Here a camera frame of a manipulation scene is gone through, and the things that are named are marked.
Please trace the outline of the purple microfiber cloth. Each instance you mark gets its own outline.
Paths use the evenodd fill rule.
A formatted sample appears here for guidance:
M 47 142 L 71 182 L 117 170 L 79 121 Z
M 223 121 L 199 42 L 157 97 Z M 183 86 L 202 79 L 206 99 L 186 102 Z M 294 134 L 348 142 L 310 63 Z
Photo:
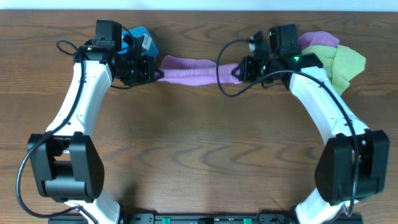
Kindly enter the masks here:
M 217 84 L 216 63 L 207 59 L 178 58 L 167 55 L 160 64 L 164 77 L 159 82 L 188 86 Z

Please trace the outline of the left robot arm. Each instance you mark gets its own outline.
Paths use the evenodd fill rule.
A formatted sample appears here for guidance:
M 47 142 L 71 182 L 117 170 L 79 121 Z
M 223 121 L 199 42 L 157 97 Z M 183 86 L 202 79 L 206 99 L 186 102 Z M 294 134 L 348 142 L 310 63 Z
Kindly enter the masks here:
M 104 165 L 92 137 L 102 99 L 115 78 L 127 88 L 162 77 L 156 47 L 83 45 L 73 54 L 73 78 L 58 115 L 43 134 L 32 134 L 30 162 L 39 194 L 78 211 L 88 223 L 119 223 L 121 206 L 104 186 Z

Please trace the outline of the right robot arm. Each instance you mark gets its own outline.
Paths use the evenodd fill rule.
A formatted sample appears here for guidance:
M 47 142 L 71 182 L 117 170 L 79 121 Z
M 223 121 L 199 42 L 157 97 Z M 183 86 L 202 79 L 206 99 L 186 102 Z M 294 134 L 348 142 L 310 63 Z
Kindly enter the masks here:
M 231 72 L 244 82 L 281 80 L 308 111 L 325 148 L 315 169 L 315 189 L 295 209 L 293 223 L 347 221 L 353 205 L 384 190 L 389 138 L 348 108 L 314 54 L 258 60 L 245 57 Z

